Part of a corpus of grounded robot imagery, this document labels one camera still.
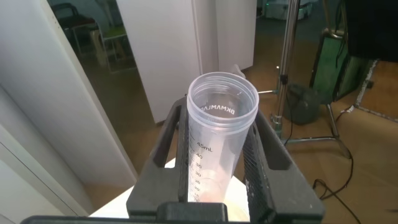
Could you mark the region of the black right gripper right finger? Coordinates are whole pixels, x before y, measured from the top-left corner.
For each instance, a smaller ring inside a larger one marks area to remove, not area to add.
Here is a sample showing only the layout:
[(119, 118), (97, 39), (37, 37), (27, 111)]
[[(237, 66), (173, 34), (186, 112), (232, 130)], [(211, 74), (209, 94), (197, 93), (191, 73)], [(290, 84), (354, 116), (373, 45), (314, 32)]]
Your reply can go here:
[(262, 112), (243, 146), (252, 223), (321, 223), (325, 208)]

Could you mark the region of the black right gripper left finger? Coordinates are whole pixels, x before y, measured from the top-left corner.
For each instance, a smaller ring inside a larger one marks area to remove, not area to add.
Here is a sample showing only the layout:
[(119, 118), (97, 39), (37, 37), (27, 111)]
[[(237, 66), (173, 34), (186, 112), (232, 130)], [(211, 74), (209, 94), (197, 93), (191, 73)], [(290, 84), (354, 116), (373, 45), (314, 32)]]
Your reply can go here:
[[(166, 168), (174, 132), (178, 131), (175, 166)], [(126, 202), (129, 218), (155, 218), (158, 206), (188, 197), (187, 99), (177, 100), (163, 123), (141, 175)]]

